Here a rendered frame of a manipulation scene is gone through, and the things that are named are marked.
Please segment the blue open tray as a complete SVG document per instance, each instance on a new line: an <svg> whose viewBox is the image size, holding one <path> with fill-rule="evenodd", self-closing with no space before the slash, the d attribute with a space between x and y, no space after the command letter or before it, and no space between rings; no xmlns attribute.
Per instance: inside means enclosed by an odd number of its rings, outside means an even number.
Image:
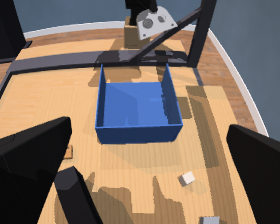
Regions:
<svg viewBox="0 0 280 224"><path fill-rule="evenodd" d="M106 83L101 64L95 117L95 131L101 144L173 142L181 123L167 69L162 82Z"/></svg>

